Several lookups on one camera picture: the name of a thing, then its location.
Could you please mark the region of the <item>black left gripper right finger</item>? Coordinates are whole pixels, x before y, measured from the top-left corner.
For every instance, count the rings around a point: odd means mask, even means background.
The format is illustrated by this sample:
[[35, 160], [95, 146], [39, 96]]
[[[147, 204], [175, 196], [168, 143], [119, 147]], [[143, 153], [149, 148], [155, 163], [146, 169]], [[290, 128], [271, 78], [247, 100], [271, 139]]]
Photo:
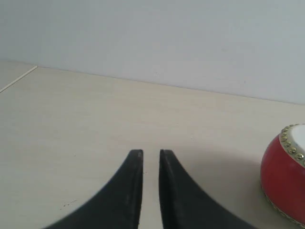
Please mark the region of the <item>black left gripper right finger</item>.
[[165, 229], [253, 228], [207, 195], [172, 150], [160, 150], [159, 202]]

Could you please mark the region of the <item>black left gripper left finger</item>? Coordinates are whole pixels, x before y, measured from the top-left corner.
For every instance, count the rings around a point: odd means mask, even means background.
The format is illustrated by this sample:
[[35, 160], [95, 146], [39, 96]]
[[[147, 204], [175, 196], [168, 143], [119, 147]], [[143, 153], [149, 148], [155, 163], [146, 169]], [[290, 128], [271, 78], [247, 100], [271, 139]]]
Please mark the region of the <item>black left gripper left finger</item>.
[[136, 229], [143, 185], [143, 151], [131, 150], [108, 183], [50, 229]]

